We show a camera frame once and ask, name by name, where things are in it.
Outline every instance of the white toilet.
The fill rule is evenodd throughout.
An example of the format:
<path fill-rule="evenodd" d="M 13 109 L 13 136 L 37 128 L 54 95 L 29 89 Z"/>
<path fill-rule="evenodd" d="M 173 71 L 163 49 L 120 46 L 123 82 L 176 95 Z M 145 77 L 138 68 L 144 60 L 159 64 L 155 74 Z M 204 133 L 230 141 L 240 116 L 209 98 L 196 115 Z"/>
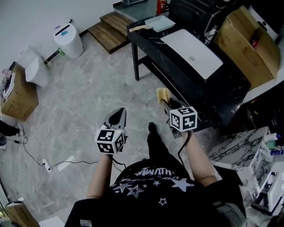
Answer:
<path fill-rule="evenodd" d="M 48 84 L 49 72 L 41 56 L 31 47 L 23 51 L 17 63 L 25 69 L 26 81 L 40 87 Z"/>

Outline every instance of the black vanity table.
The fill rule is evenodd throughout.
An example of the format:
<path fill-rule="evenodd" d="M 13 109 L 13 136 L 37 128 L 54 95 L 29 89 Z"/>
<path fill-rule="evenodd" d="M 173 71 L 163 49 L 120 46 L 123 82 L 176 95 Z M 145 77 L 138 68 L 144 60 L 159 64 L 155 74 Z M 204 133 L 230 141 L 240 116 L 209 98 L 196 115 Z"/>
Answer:
<path fill-rule="evenodd" d="M 182 29 L 179 24 L 159 33 L 153 29 L 129 32 L 130 28 L 144 25 L 147 19 L 149 18 L 127 27 L 132 45 L 135 79 L 139 80 L 138 66 L 143 63 L 176 98 L 196 109 L 199 118 L 196 131 L 228 125 L 250 88 L 247 78 L 231 59 L 211 42 L 208 48 L 221 59 L 223 65 L 204 80 L 190 64 L 160 39 Z M 205 38 L 199 37 L 199 40 L 205 42 Z M 137 47 L 147 55 L 138 59 Z"/>

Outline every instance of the toilet tank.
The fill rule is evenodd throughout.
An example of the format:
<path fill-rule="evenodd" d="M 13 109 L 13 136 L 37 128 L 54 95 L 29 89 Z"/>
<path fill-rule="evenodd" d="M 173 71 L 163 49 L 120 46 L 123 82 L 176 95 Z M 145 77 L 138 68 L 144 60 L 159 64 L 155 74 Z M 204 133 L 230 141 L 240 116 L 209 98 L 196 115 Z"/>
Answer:
<path fill-rule="evenodd" d="M 28 46 L 24 51 L 21 52 L 17 63 L 26 69 L 36 58 L 39 58 L 39 60 L 42 61 L 39 53 L 34 48 Z"/>

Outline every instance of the wooden stairs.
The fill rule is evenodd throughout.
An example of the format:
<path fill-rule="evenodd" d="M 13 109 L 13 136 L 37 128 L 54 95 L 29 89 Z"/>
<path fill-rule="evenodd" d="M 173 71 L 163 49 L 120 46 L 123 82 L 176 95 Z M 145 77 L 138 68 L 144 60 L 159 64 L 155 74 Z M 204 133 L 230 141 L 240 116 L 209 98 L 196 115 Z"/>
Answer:
<path fill-rule="evenodd" d="M 129 43 L 126 26 L 132 23 L 131 20 L 116 12 L 106 14 L 100 19 L 88 31 L 108 53 L 111 54 Z"/>

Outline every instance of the wooden brush handle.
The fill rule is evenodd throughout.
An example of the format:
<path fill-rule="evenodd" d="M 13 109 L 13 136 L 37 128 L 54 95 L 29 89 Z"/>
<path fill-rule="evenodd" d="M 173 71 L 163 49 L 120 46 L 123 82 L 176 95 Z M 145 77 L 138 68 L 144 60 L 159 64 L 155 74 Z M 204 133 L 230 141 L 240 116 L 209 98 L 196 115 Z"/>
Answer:
<path fill-rule="evenodd" d="M 140 29 L 151 29 L 151 27 L 149 25 L 141 25 L 141 26 L 137 26 L 137 27 L 133 27 L 129 29 L 129 32 L 138 31 Z"/>

